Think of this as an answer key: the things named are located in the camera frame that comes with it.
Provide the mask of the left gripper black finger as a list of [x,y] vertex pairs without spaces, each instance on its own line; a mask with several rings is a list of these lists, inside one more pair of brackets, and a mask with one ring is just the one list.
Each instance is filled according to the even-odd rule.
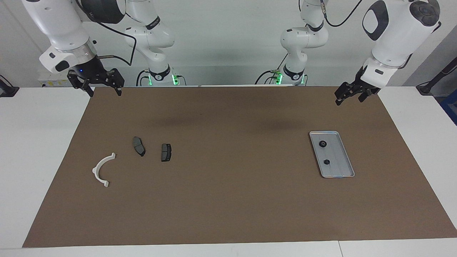
[[368,97],[372,95],[377,95],[380,89],[364,89],[364,91],[359,95],[358,100],[360,103],[364,102]]
[[335,91],[336,96],[336,105],[341,106],[342,102],[352,96],[352,88],[351,84],[347,82],[343,82],[338,89]]

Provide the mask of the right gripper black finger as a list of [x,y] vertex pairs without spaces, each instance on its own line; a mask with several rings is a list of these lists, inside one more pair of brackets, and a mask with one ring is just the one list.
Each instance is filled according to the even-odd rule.
[[122,94],[122,88],[124,87],[125,80],[116,68],[111,69],[107,72],[107,86],[113,88],[118,96]]
[[80,80],[79,76],[75,71],[68,71],[67,79],[75,89],[81,89],[82,91],[86,92],[89,97],[93,97],[94,91],[90,87],[90,80],[83,79]]

